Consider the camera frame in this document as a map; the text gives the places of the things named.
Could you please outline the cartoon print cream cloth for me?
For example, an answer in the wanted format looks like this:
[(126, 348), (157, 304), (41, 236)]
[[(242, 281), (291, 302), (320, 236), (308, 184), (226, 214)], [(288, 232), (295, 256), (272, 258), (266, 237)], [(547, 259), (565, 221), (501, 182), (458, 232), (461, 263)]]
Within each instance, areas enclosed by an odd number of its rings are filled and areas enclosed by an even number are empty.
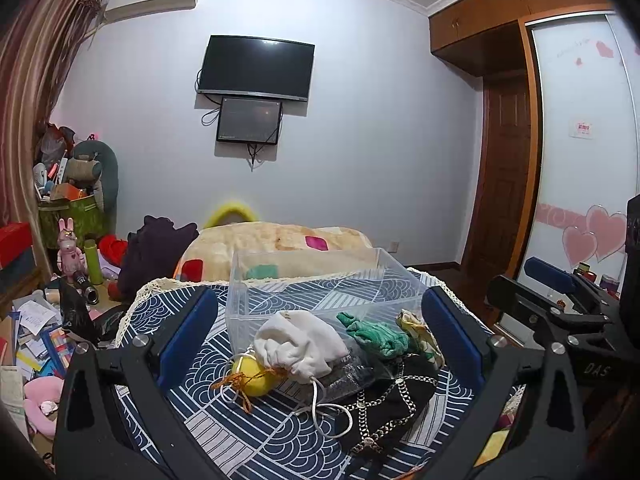
[(440, 370), (446, 364), (435, 336), (420, 316), (402, 309), (397, 315), (396, 324), (408, 336), (409, 348), (412, 352), (427, 358), (436, 370)]

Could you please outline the green knitted cloth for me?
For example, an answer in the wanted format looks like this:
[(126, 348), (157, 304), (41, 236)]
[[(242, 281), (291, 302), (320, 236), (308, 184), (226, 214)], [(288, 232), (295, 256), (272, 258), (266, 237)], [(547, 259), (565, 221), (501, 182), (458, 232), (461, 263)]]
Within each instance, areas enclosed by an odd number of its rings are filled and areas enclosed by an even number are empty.
[(409, 337), (386, 323), (360, 320), (346, 312), (339, 313), (336, 318), (346, 333), (371, 356), (380, 360), (391, 360), (408, 351)]

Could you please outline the yellow soft ball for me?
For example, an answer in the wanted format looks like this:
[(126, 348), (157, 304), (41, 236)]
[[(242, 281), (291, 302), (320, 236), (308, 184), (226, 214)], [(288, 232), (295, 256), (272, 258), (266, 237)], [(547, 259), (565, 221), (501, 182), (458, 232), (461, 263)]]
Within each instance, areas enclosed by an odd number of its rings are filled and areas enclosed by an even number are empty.
[(240, 356), (232, 365), (232, 387), (248, 398), (259, 398), (280, 384), (280, 378), (262, 366), (254, 356)]

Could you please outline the white drawstring pouch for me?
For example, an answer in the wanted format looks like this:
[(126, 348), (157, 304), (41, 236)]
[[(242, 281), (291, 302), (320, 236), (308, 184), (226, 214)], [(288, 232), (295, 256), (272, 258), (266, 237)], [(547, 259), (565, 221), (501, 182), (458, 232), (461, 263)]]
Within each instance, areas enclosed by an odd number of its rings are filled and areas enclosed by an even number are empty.
[(334, 328), (308, 311), (279, 311), (254, 336), (256, 358), (265, 368), (282, 368), (296, 382), (309, 384), (329, 375), (349, 356)]

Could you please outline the wooden room door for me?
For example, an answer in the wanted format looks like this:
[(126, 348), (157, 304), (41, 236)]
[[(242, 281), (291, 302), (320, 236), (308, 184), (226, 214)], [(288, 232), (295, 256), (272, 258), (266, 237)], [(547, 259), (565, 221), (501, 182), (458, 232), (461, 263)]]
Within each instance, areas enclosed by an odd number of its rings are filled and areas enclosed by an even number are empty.
[(530, 141), (529, 92), (522, 70), (483, 80), (480, 169), (462, 270), (470, 308), (494, 324), (498, 311), (486, 304), (492, 278), (506, 273), (523, 210)]

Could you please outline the pink plush on floor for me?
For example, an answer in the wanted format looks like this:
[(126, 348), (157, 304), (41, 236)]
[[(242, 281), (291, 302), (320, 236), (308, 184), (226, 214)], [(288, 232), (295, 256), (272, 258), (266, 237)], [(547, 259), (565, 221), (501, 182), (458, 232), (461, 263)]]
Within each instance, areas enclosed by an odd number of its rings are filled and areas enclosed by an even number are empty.
[(24, 411), (35, 432), (52, 441), (56, 420), (51, 415), (60, 404), (64, 382), (58, 376), (37, 377), (24, 385)]

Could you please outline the pink bunny plush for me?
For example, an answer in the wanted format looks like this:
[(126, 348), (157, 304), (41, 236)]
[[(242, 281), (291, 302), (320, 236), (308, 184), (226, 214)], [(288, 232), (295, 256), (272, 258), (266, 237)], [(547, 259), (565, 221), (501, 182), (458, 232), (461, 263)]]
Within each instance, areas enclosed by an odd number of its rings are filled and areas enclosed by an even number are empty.
[(76, 273), (87, 273), (86, 257), (77, 245), (72, 218), (58, 220), (58, 270), (67, 281)]

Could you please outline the blue white patterned tablecloth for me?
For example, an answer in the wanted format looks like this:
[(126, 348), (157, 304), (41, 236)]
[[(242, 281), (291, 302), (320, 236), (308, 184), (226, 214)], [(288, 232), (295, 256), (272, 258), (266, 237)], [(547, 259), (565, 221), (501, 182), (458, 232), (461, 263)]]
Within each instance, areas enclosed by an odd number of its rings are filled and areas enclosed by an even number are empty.
[[(426, 289), (445, 282), (426, 272)], [(350, 462), (338, 443), (322, 437), (307, 414), (303, 390), (285, 382), (258, 399), (250, 413), (228, 391), (213, 389), (230, 367), (232, 350), (222, 314), (209, 330), (182, 384), (168, 400), (196, 442), (231, 479), (339, 479)], [(399, 479), (426, 465), (444, 446), (472, 404), (474, 394), (449, 368), (438, 374), (428, 408), (394, 448), (381, 470)]]

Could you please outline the green bottle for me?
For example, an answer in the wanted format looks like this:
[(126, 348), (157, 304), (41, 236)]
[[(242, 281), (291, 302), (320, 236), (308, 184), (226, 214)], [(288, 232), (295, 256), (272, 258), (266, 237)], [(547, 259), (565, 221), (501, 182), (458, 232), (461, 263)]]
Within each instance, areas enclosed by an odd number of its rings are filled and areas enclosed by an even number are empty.
[(100, 267), (100, 258), (98, 245), (95, 240), (85, 240), (84, 245), (87, 272), (89, 280), (93, 285), (99, 285), (103, 283), (103, 274)]

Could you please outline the red plush cushion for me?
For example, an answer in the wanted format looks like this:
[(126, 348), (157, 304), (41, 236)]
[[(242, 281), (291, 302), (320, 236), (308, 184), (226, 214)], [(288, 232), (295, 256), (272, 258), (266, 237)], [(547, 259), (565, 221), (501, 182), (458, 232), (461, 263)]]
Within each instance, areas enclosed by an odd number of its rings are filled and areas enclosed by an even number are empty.
[(101, 256), (112, 266), (122, 266), (128, 242), (117, 238), (114, 234), (106, 234), (99, 240), (98, 248)]

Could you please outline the dark purple cloth pile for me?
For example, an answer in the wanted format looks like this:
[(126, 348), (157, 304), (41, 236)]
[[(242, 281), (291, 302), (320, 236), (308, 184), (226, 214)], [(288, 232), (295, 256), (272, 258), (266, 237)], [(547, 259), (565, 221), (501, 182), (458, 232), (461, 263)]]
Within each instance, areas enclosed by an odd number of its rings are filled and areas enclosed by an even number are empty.
[(165, 217), (145, 216), (143, 226), (127, 238), (117, 287), (132, 301), (145, 284), (156, 278), (171, 278), (186, 248), (198, 238), (198, 226), (191, 222), (176, 229)]

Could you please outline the clear plastic storage box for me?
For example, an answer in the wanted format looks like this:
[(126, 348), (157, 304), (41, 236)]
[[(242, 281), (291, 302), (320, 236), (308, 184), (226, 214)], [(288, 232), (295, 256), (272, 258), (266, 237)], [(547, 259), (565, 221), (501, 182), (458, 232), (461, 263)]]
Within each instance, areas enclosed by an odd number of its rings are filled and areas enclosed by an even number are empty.
[(341, 312), (395, 324), (401, 310), (421, 313), (426, 285), (381, 248), (236, 252), (226, 302), (232, 351), (246, 350), (279, 311), (302, 310), (346, 338)]

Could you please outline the red box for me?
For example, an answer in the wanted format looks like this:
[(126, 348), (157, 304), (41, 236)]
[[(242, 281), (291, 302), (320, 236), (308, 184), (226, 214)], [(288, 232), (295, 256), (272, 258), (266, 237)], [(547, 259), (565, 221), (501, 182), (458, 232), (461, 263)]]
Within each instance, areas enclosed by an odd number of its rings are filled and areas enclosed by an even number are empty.
[(32, 247), (32, 229), (27, 222), (13, 222), (0, 229), (0, 269), (5, 269)]

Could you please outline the beige plush blanket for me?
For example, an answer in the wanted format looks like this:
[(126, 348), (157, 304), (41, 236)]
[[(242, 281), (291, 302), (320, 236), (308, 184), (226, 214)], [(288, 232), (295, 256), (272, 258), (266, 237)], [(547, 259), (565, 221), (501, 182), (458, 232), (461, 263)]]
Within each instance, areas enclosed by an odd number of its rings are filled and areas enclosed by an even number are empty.
[(328, 226), (306, 228), (295, 224), (239, 222), (204, 229), (178, 261), (174, 278), (188, 282), (228, 282), (235, 252), (289, 250), (349, 250), (372, 248), (361, 232)]

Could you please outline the white sliding wardrobe door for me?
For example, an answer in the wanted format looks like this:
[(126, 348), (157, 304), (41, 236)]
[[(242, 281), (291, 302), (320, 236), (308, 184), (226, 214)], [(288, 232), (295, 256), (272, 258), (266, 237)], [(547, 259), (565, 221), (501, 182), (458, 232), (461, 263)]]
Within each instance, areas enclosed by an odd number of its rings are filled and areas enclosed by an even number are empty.
[(526, 257), (620, 280), (628, 200), (639, 191), (639, 48), (613, 12), (528, 24), (541, 159)]

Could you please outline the grey green plush toy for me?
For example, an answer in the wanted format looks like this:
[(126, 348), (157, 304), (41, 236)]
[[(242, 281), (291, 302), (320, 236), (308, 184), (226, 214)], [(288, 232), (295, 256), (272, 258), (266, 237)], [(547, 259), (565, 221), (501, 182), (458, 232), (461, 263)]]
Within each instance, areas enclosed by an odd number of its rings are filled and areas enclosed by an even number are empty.
[(91, 188), (100, 211), (111, 224), (116, 221), (119, 189), (118, 162), (104, 142), (85, 140), (76, 144), (66, 164), (63, 181), (76, 188)]

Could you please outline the brown wooden wardrobe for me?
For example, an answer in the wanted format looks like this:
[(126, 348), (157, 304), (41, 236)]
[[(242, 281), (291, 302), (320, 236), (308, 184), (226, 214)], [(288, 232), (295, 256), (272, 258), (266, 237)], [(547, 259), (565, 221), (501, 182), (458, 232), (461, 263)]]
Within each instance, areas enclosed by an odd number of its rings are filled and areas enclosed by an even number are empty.
[(518, 275), (540, 179), (538, 63), (525, 24), (611, 6), (608, 0), (439, 0), (430, 12), (432, 55), (482, 83), (469, 233), (459, 271), (439, 275), (488, 324), (500, 318), (485, 298), (489, 281)]

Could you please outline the striped brown curtain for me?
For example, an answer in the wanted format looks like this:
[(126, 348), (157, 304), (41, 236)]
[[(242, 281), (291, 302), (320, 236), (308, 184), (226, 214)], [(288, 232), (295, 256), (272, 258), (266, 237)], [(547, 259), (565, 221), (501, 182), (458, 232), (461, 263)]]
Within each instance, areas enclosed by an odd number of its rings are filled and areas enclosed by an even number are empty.
[(45, 278), (32, 166), (81, 38), (102, 0), (6, 0), (1, 14), (1, 223), (26, 222)]

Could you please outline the small wall monitor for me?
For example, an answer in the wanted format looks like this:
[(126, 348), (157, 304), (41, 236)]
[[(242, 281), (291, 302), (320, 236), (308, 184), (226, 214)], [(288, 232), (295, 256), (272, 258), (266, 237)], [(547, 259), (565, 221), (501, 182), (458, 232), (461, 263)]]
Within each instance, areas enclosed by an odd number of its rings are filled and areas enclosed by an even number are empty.
[(282, 122), (282, 103), (236, 98), (221, 101), (216, 140), (224, 143), (276, 145)]

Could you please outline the large wall television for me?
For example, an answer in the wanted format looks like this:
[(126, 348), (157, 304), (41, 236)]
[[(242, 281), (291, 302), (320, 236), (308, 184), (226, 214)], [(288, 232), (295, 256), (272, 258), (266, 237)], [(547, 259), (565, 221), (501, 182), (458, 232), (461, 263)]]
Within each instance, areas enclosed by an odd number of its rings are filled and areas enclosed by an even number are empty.
[(209, 37), (196, 90), (306, 102), (314, 45), (250, 36)]

